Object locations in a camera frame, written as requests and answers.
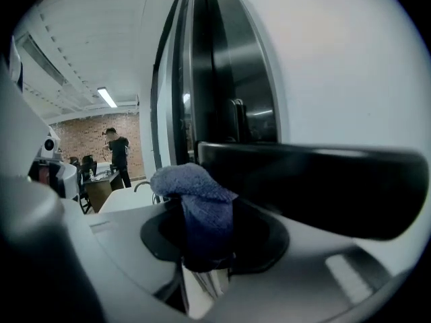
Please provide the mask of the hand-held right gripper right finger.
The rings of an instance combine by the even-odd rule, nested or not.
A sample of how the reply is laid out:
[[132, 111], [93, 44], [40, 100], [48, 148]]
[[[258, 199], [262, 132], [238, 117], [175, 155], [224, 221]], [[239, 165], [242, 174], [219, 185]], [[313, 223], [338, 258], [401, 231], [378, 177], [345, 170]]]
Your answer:
[[247, 202], [233, 202], [233, 275], [262, 273], [286, 253], [290, 236], [287, 228], [272, 215]]

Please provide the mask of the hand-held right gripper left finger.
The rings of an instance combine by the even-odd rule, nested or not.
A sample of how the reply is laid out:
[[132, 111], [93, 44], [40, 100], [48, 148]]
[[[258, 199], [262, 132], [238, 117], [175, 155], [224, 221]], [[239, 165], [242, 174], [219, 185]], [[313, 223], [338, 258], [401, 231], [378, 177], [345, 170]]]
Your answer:
[[185, 247], [185, 220], [178, 199], [164, 201], [154, 206], [161, 212], [147, 220], [140, 230], [140, 238], [145, 247], [157, 260], [174, 265], [173, 275], [154, 296], [168, 306], [188, 313], [188, 299], [182, 268]]

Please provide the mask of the dark blue cleaning cloth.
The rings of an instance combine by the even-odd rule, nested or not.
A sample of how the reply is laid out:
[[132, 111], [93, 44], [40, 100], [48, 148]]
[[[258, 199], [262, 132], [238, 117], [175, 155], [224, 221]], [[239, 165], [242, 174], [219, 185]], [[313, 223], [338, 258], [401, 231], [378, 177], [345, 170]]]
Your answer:
[[227, 268], [233, 256], [233, 201], [238, 195], [193, 163], [160, 168], [150, 179], [153, 192], [179, 197], [185, 222], [185, 268], [206, 273]]

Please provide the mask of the black door handle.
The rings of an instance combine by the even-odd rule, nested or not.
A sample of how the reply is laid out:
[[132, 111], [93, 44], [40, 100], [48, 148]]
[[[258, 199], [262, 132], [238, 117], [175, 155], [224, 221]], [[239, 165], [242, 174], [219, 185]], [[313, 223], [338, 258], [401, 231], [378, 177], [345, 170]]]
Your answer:
[[197, 155], [242, 202], [367, 240], [403, 234], [430, 183], [426, 158], [410, 149], [202, 141]]

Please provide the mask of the brown office desk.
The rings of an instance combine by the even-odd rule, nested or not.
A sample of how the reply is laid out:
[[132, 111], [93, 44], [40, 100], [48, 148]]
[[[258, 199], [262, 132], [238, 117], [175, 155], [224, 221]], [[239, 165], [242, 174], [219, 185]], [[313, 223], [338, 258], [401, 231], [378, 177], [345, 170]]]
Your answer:
[[84, 188], [93, 211], [98, 213], [110, 194], [115, 190], [124, 188], [124, 186], [119, 172], [115, 172], [109, 176], [85, 181]]

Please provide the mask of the black office chair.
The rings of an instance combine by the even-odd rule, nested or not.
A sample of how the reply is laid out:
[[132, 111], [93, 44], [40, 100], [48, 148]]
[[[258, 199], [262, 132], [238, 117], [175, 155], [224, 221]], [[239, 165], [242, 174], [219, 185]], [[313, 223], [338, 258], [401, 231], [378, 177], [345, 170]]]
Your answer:
[[77, 182], [82, 184], [96, 175], [97, 162], [92, 155], [85, 155], [81, 161], [75, 156], [69, 158], [69, 163], [77, 168]]

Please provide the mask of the long ceiling light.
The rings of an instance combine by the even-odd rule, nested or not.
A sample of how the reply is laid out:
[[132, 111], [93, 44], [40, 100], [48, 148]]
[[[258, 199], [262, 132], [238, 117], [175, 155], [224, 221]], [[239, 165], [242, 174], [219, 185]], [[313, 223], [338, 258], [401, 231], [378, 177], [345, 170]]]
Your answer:
[[111, 108], [117, 108], [118, 107], [117, 104], [115, 103], [115, 101], [110, 96], [108, 90], [105, 87], [99, 87], [97, 89], [97, 92], [100, 95], [100, 97], [108, 104], [109, 107], [111, 107]]

